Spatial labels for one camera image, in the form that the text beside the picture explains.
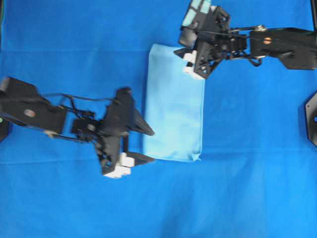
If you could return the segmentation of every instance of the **blue tablecloth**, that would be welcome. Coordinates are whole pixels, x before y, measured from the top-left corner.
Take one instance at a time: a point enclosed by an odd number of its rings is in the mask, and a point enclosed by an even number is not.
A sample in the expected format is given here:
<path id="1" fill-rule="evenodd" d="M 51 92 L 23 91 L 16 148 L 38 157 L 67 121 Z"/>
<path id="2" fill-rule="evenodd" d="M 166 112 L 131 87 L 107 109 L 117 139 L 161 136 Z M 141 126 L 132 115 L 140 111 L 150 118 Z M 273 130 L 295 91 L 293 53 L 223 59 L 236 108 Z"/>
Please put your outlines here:
<path id="1" fill-rule="evenodd" d="M 0 76 L 89 97 L 131 86 L 144 111 L 149 50 L 178 46 L 188 3 L 6 0 Z M 313 28 L 310 1 L 213 4 L 233 27 Z M 317 151 L 303 108 L 316 73 L 223 62 L 206 82 L 202 160 L 156 161 L 120 180 L 100 175 L 92 145 L 15 126 L 0 144 L 0 237 L 316 237 Z M 105 103 L 78 107 L 101 117 Z M 141 151 L 141 136 L 131 147 Z"/>

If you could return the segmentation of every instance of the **screw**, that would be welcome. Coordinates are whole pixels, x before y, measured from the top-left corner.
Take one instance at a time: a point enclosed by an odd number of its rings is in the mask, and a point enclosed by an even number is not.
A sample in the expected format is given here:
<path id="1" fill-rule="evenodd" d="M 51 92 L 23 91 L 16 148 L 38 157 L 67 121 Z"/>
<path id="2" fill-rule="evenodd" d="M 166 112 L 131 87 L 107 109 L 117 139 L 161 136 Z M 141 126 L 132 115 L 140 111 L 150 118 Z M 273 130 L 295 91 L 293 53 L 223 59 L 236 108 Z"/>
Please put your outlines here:
<path id="1" fill-rule="evenodd" d="M 263 43 L 266 44 L 266 45 L 271 44 L 271 43 L 272 43 L 272 38 L 271 38 L 271 37 L 266 37 L 266 38 L 264 38 Z"/>
<path id="2" fill-rule="evenodd" d="M 33 118 L 33 117 L 35 117 L 35 112 L 30 110 L 30 109 L 25 109 L 24 110 L 24 115 Z"/>
<path id="3" fill-rule="evenodd" d="M 96 130 L 96 127 L 95 127 L 94 125 L 92 125 L 92 124 L 88 124 L 88 125 L 87 125 L 87 129 L 88 129 L 88 130 L 91 130 L 91 131 L 95 131 L 95 130 Z"/>

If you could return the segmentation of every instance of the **black mounting plate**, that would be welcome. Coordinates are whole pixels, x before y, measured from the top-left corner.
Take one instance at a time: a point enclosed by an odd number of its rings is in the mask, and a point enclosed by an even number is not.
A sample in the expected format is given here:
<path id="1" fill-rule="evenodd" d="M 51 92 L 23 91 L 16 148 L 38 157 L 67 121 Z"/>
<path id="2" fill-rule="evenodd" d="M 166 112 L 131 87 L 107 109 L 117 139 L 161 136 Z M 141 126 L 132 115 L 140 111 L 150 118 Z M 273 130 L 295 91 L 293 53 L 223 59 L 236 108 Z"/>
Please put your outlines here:
<path id="1" fill-rule="evenodd" d="M 317 146 L 317 93 L 305 104 L 308 139 Z"/>

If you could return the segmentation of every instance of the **light blue cloth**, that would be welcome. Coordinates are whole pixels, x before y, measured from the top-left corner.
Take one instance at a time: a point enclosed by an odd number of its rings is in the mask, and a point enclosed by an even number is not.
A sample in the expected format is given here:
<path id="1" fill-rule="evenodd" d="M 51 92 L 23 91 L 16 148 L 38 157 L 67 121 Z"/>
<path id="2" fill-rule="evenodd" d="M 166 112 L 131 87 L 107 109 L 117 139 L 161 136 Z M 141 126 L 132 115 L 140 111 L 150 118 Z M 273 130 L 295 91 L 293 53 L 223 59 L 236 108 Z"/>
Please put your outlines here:
<path id="1" fill-rule="evenodd" d="M 202 151 L 205 81 L 183 73 L 177 49 L 151 49 L 145 119 L 156 134 L 144 137 L 143 149 L 156 159 L 191 162 Z"/>

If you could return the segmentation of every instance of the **robotic arm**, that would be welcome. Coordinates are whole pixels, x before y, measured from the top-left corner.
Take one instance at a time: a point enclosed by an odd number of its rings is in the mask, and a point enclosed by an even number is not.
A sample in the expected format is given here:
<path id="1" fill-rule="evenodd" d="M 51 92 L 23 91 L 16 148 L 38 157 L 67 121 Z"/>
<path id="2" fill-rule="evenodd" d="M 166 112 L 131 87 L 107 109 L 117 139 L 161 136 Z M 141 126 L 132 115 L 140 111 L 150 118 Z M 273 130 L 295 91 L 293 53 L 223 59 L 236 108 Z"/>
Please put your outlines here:
<path id="1" fill-rule="evenodd" d="M 154 135 L 151 127 L 135 109 L 131 94 L 130 88 L 117 90 L 104 118 L 97 120 L 94 112 L 75 107 L 73 99 L 80 97 L 62 95 L 70 99 L 72 107 L 54 106 L 38 94 L 34 85 L 7 78 L 0 86 L 0 117 L 6 123 L 0 126 L 3 125 L 3 131 L 6 131 L 5 125 L 9 121 L 19 126 L 41 129 L 50 138 L 92 142 L 102 167 L 102 174 L 110 178 L 120 178 L 122 175 L 130 174 L 131 167 L 154 160 L 128 149 L 131 131 Z M 62 135 L 67 113 L 74 113 L 77 117 L 71 129 L 74 137 Z"/>
<path id="2" fill-rule="evenodd" d="M 230 28 L 230 15 L 211 0 L 192 0 L 181 26 L 175 54 L 188 62 L 184 71 L 207 79 L 223 60 L 247 59 L 260 66 L 262 58 L 278 58 L 287 69 L 317 68 L 317 0 L 311 0 L 314 31 L 297 28 L 267 29 L 263 25 Z M 240 34 L 250 31 L 250 35 Z"/>

